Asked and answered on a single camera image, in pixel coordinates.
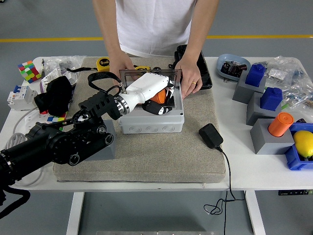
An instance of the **electrical junction box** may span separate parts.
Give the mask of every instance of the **electrical junction box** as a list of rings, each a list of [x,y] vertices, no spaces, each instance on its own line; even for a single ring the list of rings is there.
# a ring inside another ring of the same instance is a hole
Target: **electrical junction box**
[[[52,72],[50,72],[46,77],[41,79],[40,91],[41,93],[46,93],[49,82],[57,79],[58,77],[65,76],[67,77],[69,83],[73,87],[77,82],[77,74],[73,72],[66,71],[63,74],[61,73],[61,69],[55,68]]]
[[[134,81],[134,78],[145,72],[156,72],[170,78],[174,84],[174,96],[171,98],[174,102],[163,106],[171,106],[172,110],[162,115],[154,115],[144,111],[141,105],[137,105],[132,112],[118,119],[118,125],[122,128],[122,132],[124,134],[181,132],[185,121],[180,90],[181,70],[120,70],[125,88]]]
[[[37,94],[37,91],[33,91],[29,86],[15,86],[8,97],[8,105],[16,111],[31,110],[37,106],[34,100]]]

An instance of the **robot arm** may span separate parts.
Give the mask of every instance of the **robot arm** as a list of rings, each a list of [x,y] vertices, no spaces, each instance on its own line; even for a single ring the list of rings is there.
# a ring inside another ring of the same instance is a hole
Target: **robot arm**
[[[115,76],[110,72],[101,73],[106,73],[105,78]],[[77,165],[109,146],[113,142],[113,135],[107,133],[101,116],[108,113],[117,120],[131,112],[137,104],[148,101],[168,83],[167,76],[146,73],[126,90],[119,88],[121,92],[116,95],[100,90],[79,104],[80,111],[72,119],[53,124],[37,122],[26,134],[27,141],[0,152],[0,206],[5,200],[1,196],[4,195],[2,190],[8,191],[16,180],[50,162]],[[71,124],[73,128],[70,131],[59,130]],[[8,210],[5,215],[1,213],[0,219],[8,214]]]

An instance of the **screwdriver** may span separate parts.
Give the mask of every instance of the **screwdriver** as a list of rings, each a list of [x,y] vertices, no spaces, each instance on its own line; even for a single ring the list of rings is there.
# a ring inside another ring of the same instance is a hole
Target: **screwdriver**
[[[41,66],[41,78],[45,77],[45,61],[44,59],[41,62],[42,66]]]

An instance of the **hand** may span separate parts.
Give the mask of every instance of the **hand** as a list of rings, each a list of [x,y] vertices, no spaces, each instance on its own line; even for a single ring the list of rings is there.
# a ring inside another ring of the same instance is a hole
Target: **hand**
[[[202,79],[197,61],[188,60],[184,57],[176,64],[175,69],[181,69],[181,96],[185,99],[191,92],[194,94],[202,87]]]
[[[110,72],[114,73],[120,78],[120,70],[133,70],[134,65],[129,56],[123,52],[118,51],[109,55],[110,60]]]

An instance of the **gray mat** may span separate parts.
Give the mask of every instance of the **gray mat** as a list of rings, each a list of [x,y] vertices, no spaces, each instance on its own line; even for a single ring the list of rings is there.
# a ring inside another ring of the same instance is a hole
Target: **gray mat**
[[[95,67],[97,57],[88,57],[83,67]],[[139,58],[136,65],[167,69],[173,58]],[[68,117],[76,113],[78,103],[97,91],[88,86],[90,71],[81,72],[74,93],[74,102]],[[97,85],[108,88],[112,82],[104,79]],[[185,123],[180,133],[123,134],[117,121],[116,155],[114,160],[85,161],[77,166],[54,164],[53,172],[58,181],[133,181],[218,183],[225,177],[222,153],[209,149],[198,134],[208,123],[218,127],[211,90],[189,95],[184,101]]]

